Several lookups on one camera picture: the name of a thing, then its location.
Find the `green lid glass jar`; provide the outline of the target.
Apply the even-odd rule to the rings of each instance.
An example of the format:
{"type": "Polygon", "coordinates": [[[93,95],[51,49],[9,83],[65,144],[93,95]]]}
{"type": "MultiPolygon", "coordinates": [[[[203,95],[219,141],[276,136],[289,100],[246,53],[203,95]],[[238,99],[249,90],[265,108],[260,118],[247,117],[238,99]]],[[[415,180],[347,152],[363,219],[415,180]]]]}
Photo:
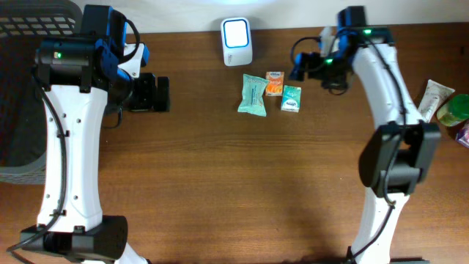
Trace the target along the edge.
{"type": "Polygon", "coordinates": [[[446,127],[453,127],[468,119],[468,95],[456,95],[437,111],[437,120],[446,127]]]}

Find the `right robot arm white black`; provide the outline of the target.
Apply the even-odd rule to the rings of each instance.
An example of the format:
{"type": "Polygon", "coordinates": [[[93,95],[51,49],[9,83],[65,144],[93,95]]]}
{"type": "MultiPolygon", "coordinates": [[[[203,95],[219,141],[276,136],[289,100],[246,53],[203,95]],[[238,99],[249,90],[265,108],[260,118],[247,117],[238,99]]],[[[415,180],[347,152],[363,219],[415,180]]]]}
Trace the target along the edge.
{"type": "Polygon", "coordinates": [[[289,79],[319,80],[334,95],[344,94],[357,76],[366,93],[374,133],[358,160],[365,202],[358,234],[344,263],[391,263],[391,242],[400,213],[429,171],[441,133],[415,106],[402,78],[397,50],[386,26],[370,26],[363,6],[348,6],[313,38],[318,52],[290,54],[289,79]]]}

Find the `white cream tube gold cap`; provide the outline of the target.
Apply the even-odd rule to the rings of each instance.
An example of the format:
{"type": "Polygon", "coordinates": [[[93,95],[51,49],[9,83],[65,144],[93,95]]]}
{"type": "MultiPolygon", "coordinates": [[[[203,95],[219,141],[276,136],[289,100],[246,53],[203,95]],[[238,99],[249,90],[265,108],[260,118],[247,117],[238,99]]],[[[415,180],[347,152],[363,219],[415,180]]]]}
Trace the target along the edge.
{"type": "Polygon", "coordinates": [[[430,122],[440,106],[455,92],[455,89],[428,80],[424,96],[418,106],[424,122],[430,122]]]}

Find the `teal pouch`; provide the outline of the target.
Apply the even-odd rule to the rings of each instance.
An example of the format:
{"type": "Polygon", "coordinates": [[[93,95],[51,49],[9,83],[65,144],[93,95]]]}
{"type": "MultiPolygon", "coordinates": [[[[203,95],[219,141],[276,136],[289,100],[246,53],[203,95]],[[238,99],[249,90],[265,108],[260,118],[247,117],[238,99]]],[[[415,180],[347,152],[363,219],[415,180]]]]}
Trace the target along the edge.
{"type": "Polygon", "coordinates": [[[260,117],[266,117],[267,112],[263,101],[263,95],[268,81],[257,76],[243,75],[242,100],[238,106],[239,113],[247,113],[260,117]]]}

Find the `red purple snack package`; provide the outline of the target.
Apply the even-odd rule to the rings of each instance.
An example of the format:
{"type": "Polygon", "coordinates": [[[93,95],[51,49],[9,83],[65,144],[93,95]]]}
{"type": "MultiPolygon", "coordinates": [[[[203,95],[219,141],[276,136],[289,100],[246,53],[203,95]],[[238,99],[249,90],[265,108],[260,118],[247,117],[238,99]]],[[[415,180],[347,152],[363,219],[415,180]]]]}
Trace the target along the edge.
{"type": "Polygon", "coordinates": [[[466,121],[465,124],[459,129],[455,140],[462,146],[469,148],[469,121],[466,121]]]}

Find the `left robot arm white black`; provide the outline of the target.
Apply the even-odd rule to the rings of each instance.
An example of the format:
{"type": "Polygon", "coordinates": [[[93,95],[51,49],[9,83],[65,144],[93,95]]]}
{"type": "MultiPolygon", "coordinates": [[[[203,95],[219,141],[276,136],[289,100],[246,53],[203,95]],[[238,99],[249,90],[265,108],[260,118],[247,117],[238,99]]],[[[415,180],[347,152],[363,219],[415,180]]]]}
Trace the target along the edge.
{"type": "Polygon", "coordinates": [[[127,44],[135,24],[105,5],[85,6],[80,29],[47,37],[32,80],[45,106],[45,189],[34,225],[7,249],[62,257],[72,263],[141,263],[128,242],[124,216],[103,213],[98,188],[102,121],[109,112],[167,112],[169,79],[144,71],[148,47],[127,44]]]}

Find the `orange tissue pack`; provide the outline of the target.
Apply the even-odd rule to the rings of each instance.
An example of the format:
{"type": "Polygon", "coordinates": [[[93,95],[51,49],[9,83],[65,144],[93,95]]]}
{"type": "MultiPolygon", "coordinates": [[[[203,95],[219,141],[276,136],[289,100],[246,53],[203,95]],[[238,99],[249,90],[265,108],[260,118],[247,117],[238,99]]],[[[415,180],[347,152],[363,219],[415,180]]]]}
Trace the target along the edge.
{"type": "Polygon", "coordinates": [[[265,88],[266,96],[282,96],[284,88],[284,72],[266,72],[268,84],[265,88]]]}

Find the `teal tissue pack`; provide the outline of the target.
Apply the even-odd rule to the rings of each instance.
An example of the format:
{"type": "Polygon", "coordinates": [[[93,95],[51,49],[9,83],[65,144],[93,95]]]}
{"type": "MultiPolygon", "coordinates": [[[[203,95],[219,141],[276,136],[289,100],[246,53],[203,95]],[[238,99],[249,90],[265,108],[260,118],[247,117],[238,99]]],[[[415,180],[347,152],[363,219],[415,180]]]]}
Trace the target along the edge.
{"type": "Polygon", "coordinates": [[[281,110],[298,113],[300,111],[301,88],[284,86],[281,110]]]}

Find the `grey plastic mesh basket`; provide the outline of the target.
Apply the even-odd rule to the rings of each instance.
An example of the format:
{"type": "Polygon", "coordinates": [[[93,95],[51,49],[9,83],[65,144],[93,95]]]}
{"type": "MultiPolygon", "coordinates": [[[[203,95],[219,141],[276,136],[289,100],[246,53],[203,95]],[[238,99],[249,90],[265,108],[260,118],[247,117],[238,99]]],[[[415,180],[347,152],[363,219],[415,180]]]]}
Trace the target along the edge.
{"type": "Polygon", "coordinates": [[[1,181],[45,182],[46,121],[31,69],[45,37],[72,34],[81,8],[68,0],[1,2],[1,181]]]}

